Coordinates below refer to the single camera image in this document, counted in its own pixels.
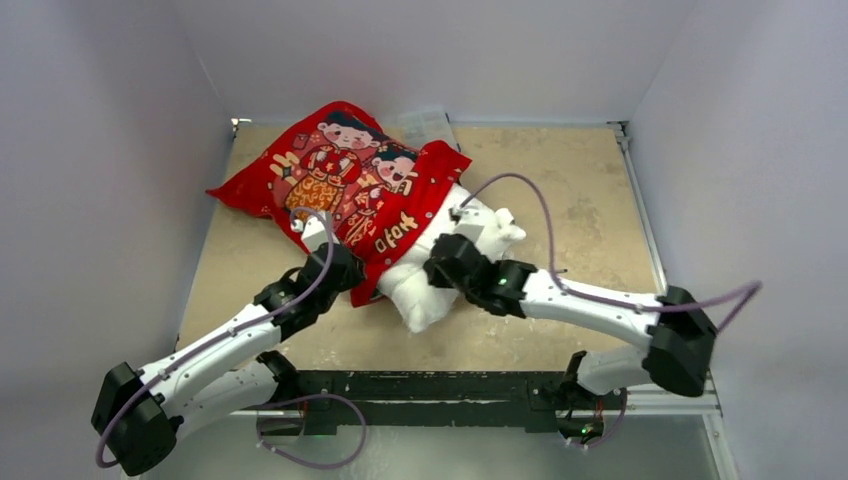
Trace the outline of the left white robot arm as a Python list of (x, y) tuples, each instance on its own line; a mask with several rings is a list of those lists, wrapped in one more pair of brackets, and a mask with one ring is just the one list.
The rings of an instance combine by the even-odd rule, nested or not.
[(113, 367), (91, 418), (99, 435), (96, 464), (136, 476), (231, 412), (333, 400), (329, 385), (305, 382), (275, 348), (364, 279), (360, 259), (343, 245), (324, 243), (201, 339), (138, 369), (126, 362)]

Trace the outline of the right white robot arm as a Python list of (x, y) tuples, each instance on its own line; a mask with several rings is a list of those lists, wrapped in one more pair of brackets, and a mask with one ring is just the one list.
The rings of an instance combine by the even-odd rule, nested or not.
[(704, 393), (718, 329), (685, 289), (639, 294), (567, 281), (530, 263), (492, 261), (460, 234), (440, 236), (424, 269), (430, 285), (493, 315), (556, 320), (623, 341), (574, 356), (561, 381), (573, 406), (649, 383), (683, 397)]

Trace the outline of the white pillow insert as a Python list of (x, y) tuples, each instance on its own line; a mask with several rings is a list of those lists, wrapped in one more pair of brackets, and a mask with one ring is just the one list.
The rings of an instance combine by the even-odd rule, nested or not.
[[(456, 223), (450, 218), (450, 209), (469, 196), (467, 189), (452, 186), (439, 210), (424, 215), (429, 225), (418, 239), (378, 280), (377, 290), (393, 303), (412, 333), (420, 333), (444, 319), (459, 297), (455, 289), (429, 285), (424, 263), (437, 238), (454, 232)], [(480, 200), (472, 199), (467, 202), (465, 211), (482, 226), (482, 233), (474, 244), (491, 261), (509, 258), (510, 248), (527, 236), (506, 207), (494, 210)]]

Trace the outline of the red printed pillowcase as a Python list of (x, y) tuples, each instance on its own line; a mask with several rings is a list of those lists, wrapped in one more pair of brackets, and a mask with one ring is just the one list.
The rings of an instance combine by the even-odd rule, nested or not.
[(229, 208), (272, 219), (295, 243), (290, 217), (327, 212), (342, 244), (365, 264), (351, 293), (361, 307), (381, 298), (382, 274), (411, 252), (470, 158), (443, 140), (422, 148), (385, 133), (358, 106), (331, 102), (291, 126), (251, 164), (208, 195)]

